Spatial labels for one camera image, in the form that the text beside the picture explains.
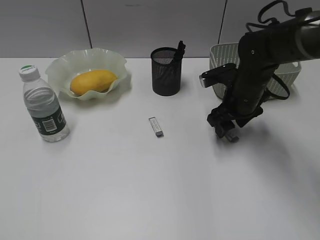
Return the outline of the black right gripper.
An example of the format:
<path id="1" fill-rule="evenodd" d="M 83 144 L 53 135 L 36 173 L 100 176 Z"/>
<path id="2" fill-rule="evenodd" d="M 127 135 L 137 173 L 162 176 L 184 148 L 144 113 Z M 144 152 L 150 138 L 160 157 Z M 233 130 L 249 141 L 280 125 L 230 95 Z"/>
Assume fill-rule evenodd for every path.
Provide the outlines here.
<path id="1" fill-rule="evenodd" d="M 207 122 L 215 129 L 217 137 L 223 138 L 230 130 L 235 128 L 233 121 L 242 128 L 253 118 L 258 117 L 262 113 L 262 107 L 258 106 L 253 113 L 250 113 L 249 115 L 240 115 L 227 107 L 223 102 L 218 107 L 211 110 L 211 113 L 207 116 Z"/>

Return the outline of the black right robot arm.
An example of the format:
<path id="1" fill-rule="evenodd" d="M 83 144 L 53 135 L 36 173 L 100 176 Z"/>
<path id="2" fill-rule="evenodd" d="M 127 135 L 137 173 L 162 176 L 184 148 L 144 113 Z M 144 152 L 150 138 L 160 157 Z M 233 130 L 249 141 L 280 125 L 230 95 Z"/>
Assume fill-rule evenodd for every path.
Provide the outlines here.
<path id="1" fill-rule="evenodd" d="M 263 113 L 261 105 L 271 96 L 267 85 L 280 65 L 319 59 L 320 12 L 302 8 L 291 20 L 247 32 L 237 49 L 239 65 L 227 63 L 199 76 L 204 88 L 226 87 L 222 103 L 207 117 L 219 138 Z"/>

